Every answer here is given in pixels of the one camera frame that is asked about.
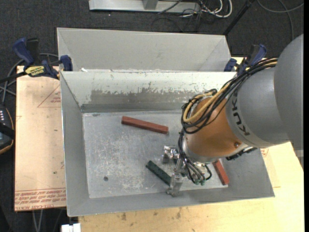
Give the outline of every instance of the wire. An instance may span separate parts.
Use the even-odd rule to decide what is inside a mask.
[[[183,32],[183,29],[182,29],[175,21],[173,21],[172,19],[169,19],[169,18],[158,18],[158,19],[154,20],[154,21],[151,23],[151,30],[152,30],[152,32],[154,32],[153,27],[154,27],[155,22],[160,21],[160,20],[167,20],[167,21],[172,22],[174,25],[176,25],[176,27],[178,27],[178,29],[180,30],[180,32]]]
[[[57,228],[57,225],[58,225],[58,222],[59,222],[59,219],[60,219],[62,211],[63,211],[63,209],[60,209],[60,212],[59,212],[59,214],[57,216],[57,219],[56,219],[56,222],[55,222],[55,225],[54,225],[54,228],[53,228],[53,232],[56,231],[56,228]]]
[[[293,11],[293,10],[296,10],[296,9],[300,8],[301,6],[304,5],[304,3],[302,3],[302,4],[300,4],[300,5],[296,6],[296,7],[294,7],[294,8],[292,8],[292,9],[288,10],[288,9],[286,8],[285,4],[284,4],[281,0],[278,0],[278,1],[279,1],[279,2],[281,3],[281,5],[284,7],[284,9],[285,9],[284,11],[276,11],[276,10],[271,10],[271,9],[269,9],[269,8],[266,8],[265,6],[263,6],[263,5],[261,4],[260,0],[257,0],[258,4],[259,4],[263,9],[265,9],[265,10],[267,10],[267,11],[269,11],[269,12],[273,12],[273,13],[287,13],[287,15],[288,15],[288,17],[289,17],[290,25],[291,25],[291,35],[292,35],[292,40],[293,40],[293,39],[294,39],[294,27],[293,27],[292,18],[291,18],[291,15],[290,15],[289,12],[291,12],[291,11]]]
[[[43,210],[41,210],[41,213],[40,213],[40,220],[39,220],[39,226],[38,226],[34,211],[32,211],[33,223],[34,223],[34,228],[36,232],[40,232],[41,224],[42,224],[42,216],[43,216]]]
[[[229,17],[232,14],[232,12],[233,12],[232,0],[227,0],[228,1],[229,12],[226,15],[217,14],[218,12],[220,12],[222,10],[222,7],[223,7],[222,0],[219,0],[219,1],[220,1],[220,4],[221,4],[220,9],[212,11],[204,3],[202,3],[201,4],[201,11],[209,13],[211,15],[214,15],[215,17],[218,17],[218,18],[227,18],[227,17]]]
[[[220,114],[223,107],[227,103],[226,101],[227,96],[229,96],[228,97],[229,100],[231,94],[236,92],[250,76],[263,69],[275,67],[276,63],[277,63],[276,58],[270,58],[259,61],[253,66],[249,66],[249,68],[245,70],[242,74],[226,82],[219,92],[212,94],[211,98],[204,105],[202,105],[202,107],[199,108],[193,116],[191,116],[192,107],[196,104],[199,104],[205,97],[209,96],[212,90],[207,91],[204,94],[195,95],[192,99],[189,100],[188,103],[186,103],[183,106],[183,112],[181,117],[181,124],[183,126],[183,131],[187,134],[193,134],[200,131],[203,127],[212,123],[217,118],[217,116]],[[222,102],[225,102],[223,107],[220,109],[219,113],[217,113],[216,117],[212,119],[212,121],[210,121],[213,111]]]
[[[40,53],[40,56],[47,56],[49,64],[56,64],[56,63],[59,63],[59,60],[50,62],[50,58],[49,58],[49,57],[59,58],[58,55],[56,55],[56,54],[52,54],[52,53]],[[19,60],[16,64],[14,64],[13,67],[10,69],[9,73],[7,74],[7,77],[10,77],[10,76],[12,75],[12,73],[16,70],[16,67],[17,67],[17,66],[20,66],[20,65],[23,65],[24,62],[25,62],[25,61],[24,61],[23,59],[21,59],[21,60]],[[11,85],[13,85],[15,82],[16,82],[16,80],[13,80],[13,81],[11,81],[11,82],[6,81],[3,87],[0,86],[0,93],[3,92],[3,94],[2,94],[2,100],[1,100],[2,104],[5,103],[5,98],[6,98],[6,94],[7,94],[7,93],[9,93],[9,94],[11,94],[11,95],[13,95],[13,96],[16,96],[16,93],[14,93],[14,92],[8,90],[8,87],[11,86]]]
[[[258,2],[258,4],[259,4],[263,9],[265,9],[265,10],[267,10],[267,11],[270,11],[270,12],[273,12],[273,13],[288,13],[288,12],[294,11],[294,10],[299,9],[300,7],[304,6],[304,3],[302,3],[302,4],[296,6],[296,7],[292,8],[292,9],[287,9],[287,8],[284,6],[284,7],[285,7],[285,10],[271,10],[271,9],[265,7],[264,5],[262,5],[261,2],[260,2],[260,0],[257,0],[257,2]]]
[[[174,8],[176,5],[178,5],[180,2],[182,2],[183,0],[179,0],[178,2],[176,2],[174,5],[170,6],[169,8],[163,10],[163,11],[160,11],[158,14],[162,14],[162,13],[165,13],[169,10],[171,10],[172,8]]]

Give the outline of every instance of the metal stand base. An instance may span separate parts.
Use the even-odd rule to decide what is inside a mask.
[[[158,1],[154,9],[145,9],[143,0],[89,0],[89,9],[91,11],[138,11],[138,12],[161,12],[176,2]],[[195,2],[180,2],[169,13],[192,13],[198,11],[199,6]]]

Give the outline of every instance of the black floor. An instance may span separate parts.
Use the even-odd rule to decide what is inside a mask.
[[[90,12],[88,1],[0,0],[0,78],[4,78],[19,60],[12,51],[12,45],[21,37],[37,37],[41,52],[57,54],[57,27],[223,34],[246,0],[232,0],[233,13],[229,18],[214,19],[204,15],[200,20],[196,16],[184,19],[168,13]],[[304,0],[281,1],[291,9]],[[278,0],[260,2],[272,10],[284,9]],[[287,13],[266,11],[255,2],[227,37],[231,54],[244,56],[252,44],[261,43],[267,48],[267,57],[278,57],[292,40],[292,35],[296,38],[304,32],[304,7],[290,12],[290,17],[291,20]],[[15,97],[8,94],[5,104],[14,120]],[[13,211],[13,193],[14,147],[0,155],[0,205],[3,211],[3,214],[0,211],[0,232],[34,231],[31,212]],[[40,212],[35,215],[39,221]],[[53,231],[56,223],[68,222],[65,211],[45,210],[41,231]]]

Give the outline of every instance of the black cable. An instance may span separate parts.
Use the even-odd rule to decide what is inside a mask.
[[[182,2],[182,1],[183,1],[183,0],[179,0],[179,1],[176,2],[174,5],[172,5],[172,6],[170,6],[169,8],[167,8],[167,9],[165,9],[165,10],[159,12],[158,14],[162,14],[162,13],[165,13],[165,12],[171,10],[172,8],[174,8],[175,6],[177,6],[177,5],[178,5],[180,2]]]
[[[206,164],[205,164],[205,168],[207,169],[207,172],[209,173],[209,176],[205,180],[209,180],[212,177],[212,172]]]
[[[198,131],[200,131],[203,127],[209,125],[210,123],[212,123],[217,116],[220,114],[220,112],[222,111],[222,109],[224,108],[225,104],[227,103],[227,101],[225,102],[225,104],[223,105],[223,107],[220,109],[219,113],[216,115],[216,117],[209,122],[210,117],[213,113],[213,111],[221,104],[221,102],[223,100],[226,99],[226,97],[228,95],[230,95],[230,93],[234,93],[236,90],[238,90],[241,85],[244,83],[244,81],[249,78],[251,75],[266,69],[266,68],[272,68],[275,67],[275,64],[271,64],[274,61],[276,61],[275,58],[273,59],[266,59],[266,60],[262,60],[258,63],[256,63],[254,66],[251,66],[247,71],[244,71],[241,75],[229,80],[227,83],[225,83],[224,87],[226,87],[226,90],[224,92],[222,92],[213,102],[212,104],[209,105],[208,108],[206,108],[202,115],[200,116],[199,119],[197,119],[195,122],[190,122],[190,123],[186,123],[183,120],[183,115],[184,115],[184,111],[187,108],[187,106],[189,104],[192,104],[192,106],[190,107],[190,110],[188,111],[188,114],[186,115],[187,118],[190,117],[191,114],[191,110],[193,109],[194,105],[199,103],[201,99],[203,99],[204,97],[201,97],[199,99],[197,99],[197,95],[194,96],[191,100],[189,100],[189,102],[187,102],[184,106],[183,106],[183,112],[182,112],[182,118],[181,118],[181,124],[183,126],[183,131],[187,134],[194,134]]]
[[[172,19],[169,19],[169,18],[157,18],[156,20],[154,20],[154,21],[151,23],[151,30],[152,30],[152,32],[155,32],[155,31],[154,31],[154,28],[153,28],[155,22],[160,21],[160,20],[167,20],[167,21],[172,22],[174,25],[176,25],[176,27],[178,27],[178,29],[179,29],[180,32],[183,32],[183,29],[182,29],[175,21],[173,21]]]
[[[265,7],[265,6],[263,6],[263,5],[261,4],[260,0],[257,0],[258,4],[259,4],[263,9],[265,9],[265,10],[267,10],[267,11],[269,11],[269,12],[272,12],[272,13],[287,13],[287,15],[288,15],[288,17],[289,17],[290,25],[291,25],[291,34],[292,34],[292,40],[293,40],[293,39],[294,39],[294,27],[293,27],[293,21],[292,21],[292,18],[291,18],[291,15],[290,15],[289,12],[291,12],[291,11],[293,11],[293,10],[296,10],[296,9],[302,7],[302,6],[304,5],[304,3],[302,3],[302,4],[300,4],[300,5],[296,6],[296,7],[294,7],[294,8],[292,8],[292,9],[289,9],[289,10],[288,10],[287,7],[285,6],[285,4],[284,4],[281,0],[278,0],[278,1],[281,3],[281,5],[284,7],[285,10],[283,10],[283,11],[271,10],[271,9],[269,9],[269,8],[267,8],[267,7]]]
[[[49,64],[53,64],[53,65],[54,65],[54,64],[59,63],[59,60],[50,62],[50,57],[58,58],[58,55],[56,55],[56,54],[52,54],[52,53],[40,53],[40,56],[47,56]],[[7,79],[10,80],[10,78],[14,78],[13,76],[15,76],[15,78],[18,78],[18,77],[20,77],[20,76],[25,75],[25,74],[22,74],[22,73],[12,75],[12,73],[16,70],[16,67],[17,67],[17,66],[22,66],[24,62],[25,62],[25,61],[24,61],[23,59],[19,60],[19,61],[18,61],[16,64],[14,64],[13,67],[10,69],[10,71],[9,71],[9,73],[8,73],[8,75],[7,75],[7,77],[2,79],[2,82],[5,82],[4,86],[3,86],[3,87],[0,87],[0,93],[3,92],[3,94],[2,94],[2,100],[1,100],[2,104],[5,103],[5,98],[6,98],[6,94],[7,94],[7,93],[9,93],[9,94],[11,94],[11,95],[13,95],[13,96],[16,96],[16,94],[15,94],[14,92],[12,92],[12,91],[10,91],[10,90],[7,89],[9,86],[11,86],[12,84],[14,84],[16,81],[14,80],[14,81],[8,82]]]

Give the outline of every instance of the scratched metal surface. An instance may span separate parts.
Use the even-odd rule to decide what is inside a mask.
[[[169,127],[168,135],[122,125],[130,116]],[[175,164],[163,164],[164,145],[176,145],[180,111],[83,114],[88,191],[90,198],[165,192],[167,185],[150,172],[149,160],[171,175]],[[184,178],[182,190],[227,187],[212,164],[212,178],[203,187]]]
[[[220,89],[230,72],[63,72],[67,85],[87,112],[177,110],[193,95]]]

